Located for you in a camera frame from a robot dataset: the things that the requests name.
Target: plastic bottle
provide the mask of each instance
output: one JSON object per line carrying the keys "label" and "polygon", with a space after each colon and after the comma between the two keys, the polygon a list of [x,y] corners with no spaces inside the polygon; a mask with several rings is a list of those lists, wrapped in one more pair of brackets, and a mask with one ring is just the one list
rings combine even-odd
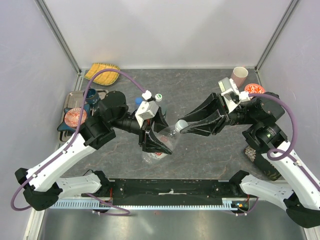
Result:
{"label": "plastic bottle", "polygon": [[142,97],[136,97],[135,98],[135,104],[134,104],[134,110],[137,110],[140,106],[140,104],[143,102]]}
{"label": "plastic bottle", "polygon": [[[174,126],[168,126],[159,133],[154,132],[155,136],[173,151],[181,137],[180,131],[188,126],[185,120],[179,120]],[[142,159],[148,164],[155,164],[165,158],[167,154],[162,152],[142,152]]]}
{"label": "plastic bottle", "polygon": [[167,105],[163,101],[162,94],[158,93],[154,97],[155,97],[156,104],[161,108],[161,112],[162,112],[162,115],[163,115],[164,119],[166,119]]}

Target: white wall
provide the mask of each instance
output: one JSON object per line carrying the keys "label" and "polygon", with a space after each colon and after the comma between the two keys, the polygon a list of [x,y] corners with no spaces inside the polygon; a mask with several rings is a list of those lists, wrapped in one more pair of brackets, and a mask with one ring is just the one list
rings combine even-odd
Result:
{"label": "white wall", "polygon": [[[262,66],[263,86],[280,95],[298,121],[295,150],[320,178],[320,1],[302,0]],[[280,126],[291,139],[289,117]]]}
{"label": "white wall", "polygon": [[81,68],[255,66],[290,0],[46,0]]}
{"label": "white wall", "polygon": [[[30,211],[10,208],[19,186],[14,172],[55,150],[76,73],[35,1],[1,1],[0,31],[0,239],[21,240]],[[16,205],[27,205],[22,194]]]}

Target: dark blue mug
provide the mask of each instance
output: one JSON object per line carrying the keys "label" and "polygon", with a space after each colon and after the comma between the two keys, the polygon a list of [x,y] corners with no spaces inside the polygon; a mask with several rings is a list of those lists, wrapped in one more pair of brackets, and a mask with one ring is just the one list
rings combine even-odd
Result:
{"label": "dark blue mug", "polygon": [[85,101],[90,105],[95,105],[99,100],[100,100],[100,96],[98,91],[93,88],[90,88],[86,95]]}

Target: pink cup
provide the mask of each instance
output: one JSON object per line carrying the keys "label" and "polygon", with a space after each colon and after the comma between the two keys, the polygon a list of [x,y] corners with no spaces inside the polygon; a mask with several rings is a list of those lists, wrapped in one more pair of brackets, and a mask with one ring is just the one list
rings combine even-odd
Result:
{"label": "pink cup", "polygon": [[248,70],[243,66],[237,66],[233,69],[231,79],[235,82],[235,85],[240,88],[244,84],[248,76]]}

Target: orange bowl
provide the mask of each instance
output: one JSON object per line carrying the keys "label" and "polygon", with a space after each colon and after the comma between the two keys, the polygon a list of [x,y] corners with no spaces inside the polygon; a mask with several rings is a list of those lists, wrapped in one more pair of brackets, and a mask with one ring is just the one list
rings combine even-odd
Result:
{"label": "orange bowl", "polygon": [[245,86],[244,90],[250,94],[264,94],[266,92],[262,86],[255,83],[248,84]]}
{"label": "orange bowl", "polygon": [[[64,116],[64,122],[67,124],[70,128],[76,128],[79,122],[80,118],[80,107],[72,108],[70,109]],[[87,112],[83,111],[82,118],[81,118],[81,124],[85,122],[87,118]]]}

